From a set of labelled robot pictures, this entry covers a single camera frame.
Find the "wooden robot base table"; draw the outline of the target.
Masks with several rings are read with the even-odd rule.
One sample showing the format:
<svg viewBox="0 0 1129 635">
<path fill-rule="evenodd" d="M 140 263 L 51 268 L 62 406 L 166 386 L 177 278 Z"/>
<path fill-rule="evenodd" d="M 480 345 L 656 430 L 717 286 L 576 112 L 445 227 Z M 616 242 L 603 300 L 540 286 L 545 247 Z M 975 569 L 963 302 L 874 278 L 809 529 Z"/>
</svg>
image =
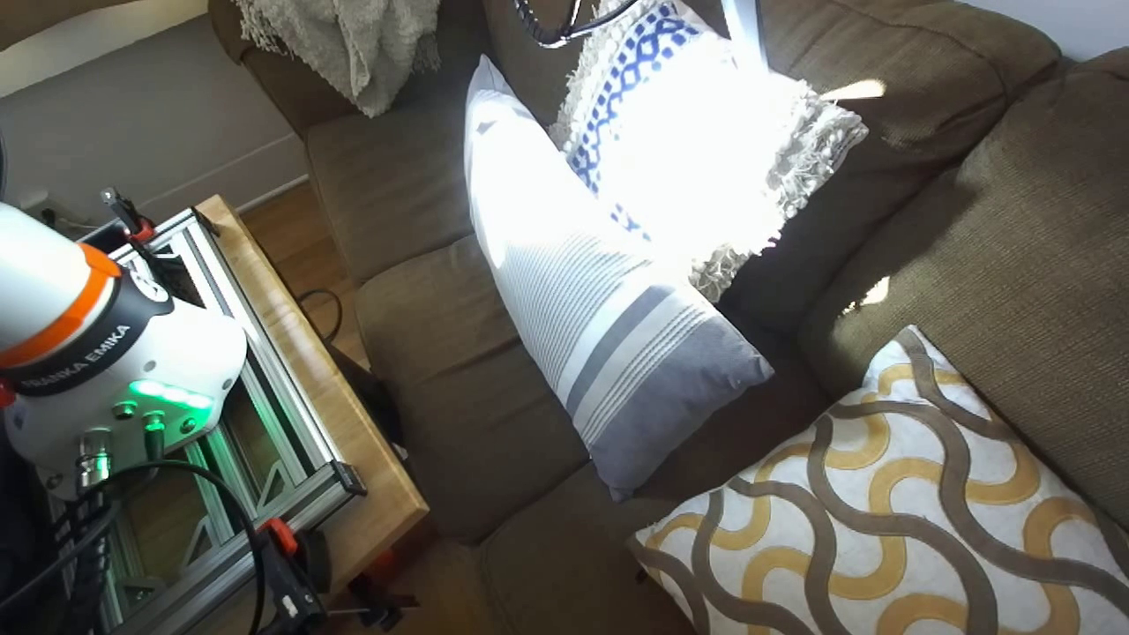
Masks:
<svg viewBox="0 0 1129 635">
<path fill-rule="evenodd" d="M 267 345 L 282 355 L 287 376 L 318 422 L 318 441 L 356 475 L 358 497 L 322 520 L 331 594 L 342 594 L 427 520 L 427 506 L 241 215 L 218 193 L 203 198 L 196 215 Z"/>
</svg>

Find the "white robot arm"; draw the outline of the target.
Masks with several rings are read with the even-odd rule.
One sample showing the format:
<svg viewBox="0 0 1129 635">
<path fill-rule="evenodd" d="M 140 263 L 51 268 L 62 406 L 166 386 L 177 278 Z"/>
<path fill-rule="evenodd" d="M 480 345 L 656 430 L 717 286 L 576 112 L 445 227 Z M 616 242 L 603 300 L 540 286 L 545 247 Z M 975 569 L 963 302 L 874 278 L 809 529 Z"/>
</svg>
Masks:
<svg viewBox="0 0 1129 635">
<path fill-rule="evenodd" d="M 233 316 L 0 205 L 4 427 L 30 466 L 75 462 L 91 435 L 120 462 L 194 441 L 218 422 L 244 355 Z"/>
</svg>

